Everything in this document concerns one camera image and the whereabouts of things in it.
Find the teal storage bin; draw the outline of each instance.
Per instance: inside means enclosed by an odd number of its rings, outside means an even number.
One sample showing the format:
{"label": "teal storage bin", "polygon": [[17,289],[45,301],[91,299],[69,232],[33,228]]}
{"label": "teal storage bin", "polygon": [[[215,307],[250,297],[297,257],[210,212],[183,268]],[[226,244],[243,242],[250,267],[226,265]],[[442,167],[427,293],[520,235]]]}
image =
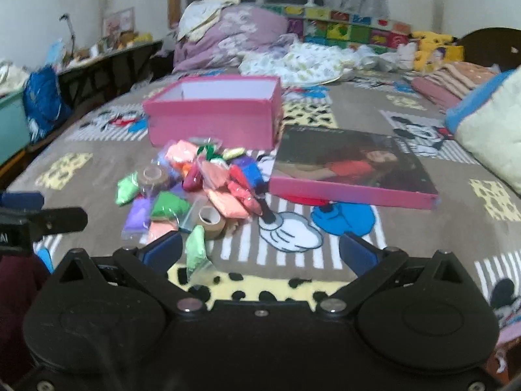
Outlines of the teal storage bin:
{"label": "teal storage bin", "polygon": [[0,99],[0,165],[31,141],[22,95],[20,90]]}

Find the brown tape roll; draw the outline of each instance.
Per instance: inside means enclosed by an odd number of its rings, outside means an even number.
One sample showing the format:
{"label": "brown tape roll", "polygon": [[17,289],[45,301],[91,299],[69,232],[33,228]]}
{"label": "brown tape roll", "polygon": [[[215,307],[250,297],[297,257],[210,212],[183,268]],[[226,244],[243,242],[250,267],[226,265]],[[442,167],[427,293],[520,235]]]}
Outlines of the brown tape roll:
{"label": "brown tape roll", "polygon": [[205,239],[215,240],[225,228],[226,220],[215,207],[204,206],[199,210],[197,224],[204,228]]}
{"label": "brown tape roll", "polygon": [[148,165],[137,171],[137,185],[144,196],[157,194],[169,188],[170,176],[165,168],[158,165]]}

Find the yellow plush toy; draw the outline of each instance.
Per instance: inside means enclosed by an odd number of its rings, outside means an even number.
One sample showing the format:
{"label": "yellow plush toy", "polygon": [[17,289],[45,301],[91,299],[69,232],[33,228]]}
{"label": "yellow plush toy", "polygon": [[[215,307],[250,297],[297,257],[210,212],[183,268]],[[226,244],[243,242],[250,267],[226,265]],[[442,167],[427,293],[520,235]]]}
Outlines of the yellow plush toy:
{"label": "yellow plush toy", "polygon": [[438,65],[464,59],[463,47],[451,45],[454,41],[452,35],[416,31],[412,33],[412,37],[419,40],[414,70],[430,73],[439,67]]}

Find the blue backpack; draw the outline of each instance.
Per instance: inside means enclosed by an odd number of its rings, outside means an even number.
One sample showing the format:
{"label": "blue backpack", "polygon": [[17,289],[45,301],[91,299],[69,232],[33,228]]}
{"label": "blue backpack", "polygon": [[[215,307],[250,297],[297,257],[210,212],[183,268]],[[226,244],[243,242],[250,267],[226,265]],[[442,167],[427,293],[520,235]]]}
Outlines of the blue backpack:
{"label": "blue backpack", "polygon": [[23,105],[33,144],[62,125],[72,113],[62,102],[58,76],[51,66],[29,75],[23,92]]}

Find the silver bolt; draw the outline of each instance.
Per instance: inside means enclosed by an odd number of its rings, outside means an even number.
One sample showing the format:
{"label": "silver bolt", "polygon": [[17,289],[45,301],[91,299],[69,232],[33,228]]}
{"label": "silver bolt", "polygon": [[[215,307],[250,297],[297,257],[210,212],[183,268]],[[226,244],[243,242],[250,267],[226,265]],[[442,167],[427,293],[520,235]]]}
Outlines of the silver bolt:
{"label": "silver bolt", "polygon": [[181,310],[181,312],[196,312],[203,308],[203,302],[196,298],[183,298],[177,302],[177,308]]}
{"label": "silver bolt", "polygon": [[320,302],[320,307],[328,313],[339,313],[346,309],[347,304],[338,298],[328,298]]}
{"label": "silver bolt", "polygon": [[255,310],[255,316],[257,317],[266,317],[267,315],[269,315],[267,310]]}
{"label": "silver bolt", "polygon": [[38,391],[54,391],[54,385],[48,381],[40,381],[36,385]]}
{"label": "silver bolt", "polygon": [[474,382],[468,386],[468,391],[485,391],[486,387],[483,382]]}

